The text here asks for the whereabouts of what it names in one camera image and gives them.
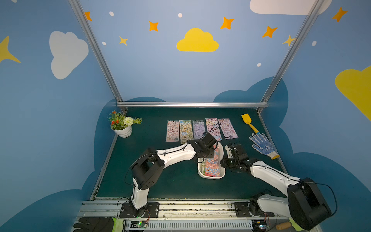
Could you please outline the white plastic storage box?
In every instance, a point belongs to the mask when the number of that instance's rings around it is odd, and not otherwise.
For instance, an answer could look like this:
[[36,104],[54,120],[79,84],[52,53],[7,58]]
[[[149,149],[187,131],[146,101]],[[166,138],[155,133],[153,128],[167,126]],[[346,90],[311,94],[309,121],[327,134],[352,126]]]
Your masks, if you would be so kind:
[[[224,150],[223,150],[223,146],[221,143],[217,143],[217,146],[214,145],[214,148],[219,148],[219,151],[220,151],[220,155],[219,155],[219,164],[221,162],[221,160],[223,159],[224,157]],[[220,164],[220,174],[221,176],[220,177],[208,177],[204,174],[204,168],[205,168],[205,159],[200,159],[198,158],[198,174],[200,177],[202,178],[205,178],[205,179],[222,179],[225,174],[226,174],[226,169],[221,167],[221,164]]]

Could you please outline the purple sticker sheet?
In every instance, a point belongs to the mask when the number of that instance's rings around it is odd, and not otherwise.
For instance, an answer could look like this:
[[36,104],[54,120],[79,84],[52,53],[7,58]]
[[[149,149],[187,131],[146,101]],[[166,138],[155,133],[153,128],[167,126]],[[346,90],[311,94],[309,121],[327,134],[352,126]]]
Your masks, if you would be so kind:
[[194,120],[193,124],[193,136],[195,140],[201,139],[206,132],[205,122],[203,120]]

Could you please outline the green panda sticker sheet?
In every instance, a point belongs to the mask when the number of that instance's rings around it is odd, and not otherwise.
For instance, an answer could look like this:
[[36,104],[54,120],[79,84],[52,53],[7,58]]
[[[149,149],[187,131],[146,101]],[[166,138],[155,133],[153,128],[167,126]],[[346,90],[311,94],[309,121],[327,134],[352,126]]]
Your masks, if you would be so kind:
[[194,139],[191,120],[180,120],[179,129],[180,129],[181,144],[185,144],[189,140]]

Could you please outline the pink bear sticker sheet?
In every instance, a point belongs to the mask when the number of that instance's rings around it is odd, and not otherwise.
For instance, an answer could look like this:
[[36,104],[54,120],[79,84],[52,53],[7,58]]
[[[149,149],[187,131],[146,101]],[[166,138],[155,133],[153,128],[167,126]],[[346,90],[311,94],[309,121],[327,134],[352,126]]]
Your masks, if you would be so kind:
[[220,128],[227,140],[238,138],[238,135],[229,118],[218,119],[218,122],[220,123]]

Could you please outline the pink bonbon drop sticker sheet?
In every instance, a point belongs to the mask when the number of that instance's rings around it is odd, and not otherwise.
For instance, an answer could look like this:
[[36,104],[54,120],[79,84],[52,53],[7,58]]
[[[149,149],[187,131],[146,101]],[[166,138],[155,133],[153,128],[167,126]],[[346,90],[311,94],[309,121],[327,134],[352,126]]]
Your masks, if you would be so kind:
[[167,121],[167,131],[166,131],[166,142],[179,142],[180,127],[179,121],[169,120]]

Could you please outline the pink blue cat sticker sheet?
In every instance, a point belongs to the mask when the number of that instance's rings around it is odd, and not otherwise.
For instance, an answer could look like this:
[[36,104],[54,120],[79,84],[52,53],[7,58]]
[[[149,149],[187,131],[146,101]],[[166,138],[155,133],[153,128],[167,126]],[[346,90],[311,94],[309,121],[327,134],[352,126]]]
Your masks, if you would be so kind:
[[214,150],[213,158],[205,159],[204,174],[208,177],[220,177],[220,164],[219,164],[219,148]]

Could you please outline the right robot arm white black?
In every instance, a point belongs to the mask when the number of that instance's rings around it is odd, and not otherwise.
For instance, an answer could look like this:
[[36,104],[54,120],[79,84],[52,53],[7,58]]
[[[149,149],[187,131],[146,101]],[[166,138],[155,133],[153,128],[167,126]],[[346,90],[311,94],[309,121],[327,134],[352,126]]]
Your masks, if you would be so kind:
[[248,173],[279,190],[284,196],[277,197],[258,193],[247,202],[248,213],[260,217],[273,213],[294,220],[304,230],[311,230],[331,218],[337,210],[331,210],[319,183],[310,178],[300,179],[285,174],[263,161],[251,158],[240,144],[229,144],[220,165],[232,171]]

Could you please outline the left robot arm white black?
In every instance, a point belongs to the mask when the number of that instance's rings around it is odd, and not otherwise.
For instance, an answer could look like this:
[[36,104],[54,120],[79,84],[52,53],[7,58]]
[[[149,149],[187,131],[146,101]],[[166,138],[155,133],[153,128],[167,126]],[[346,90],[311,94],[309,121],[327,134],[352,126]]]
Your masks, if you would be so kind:
[[149,148],[131,166],[133,193],[130,206],[134,216],[142,216],[147,208],[149,189],[156,184],[163,170],[173,164],[201,158],[213,158],[218,141],[207,133],[198,140],[188,140],[178,147],[155,150]]

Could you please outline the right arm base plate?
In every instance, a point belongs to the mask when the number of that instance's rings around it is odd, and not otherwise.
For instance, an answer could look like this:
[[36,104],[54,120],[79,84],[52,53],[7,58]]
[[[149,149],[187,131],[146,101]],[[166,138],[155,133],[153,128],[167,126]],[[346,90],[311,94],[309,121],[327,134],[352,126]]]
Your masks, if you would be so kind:
[[234,206],[238,218],[264,218],[266,216],[275,216],[272,212],[263,212],[256,202],[235,202],[232,205]]

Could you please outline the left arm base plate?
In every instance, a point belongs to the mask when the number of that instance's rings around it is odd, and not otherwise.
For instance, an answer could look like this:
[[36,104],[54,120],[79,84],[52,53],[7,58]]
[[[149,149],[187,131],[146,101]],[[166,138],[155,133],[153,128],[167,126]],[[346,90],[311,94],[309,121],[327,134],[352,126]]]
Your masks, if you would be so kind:
[[159,203],[147,203],[136,209],[132,203],[124,203],[119,212],[120,218],[158,218]]

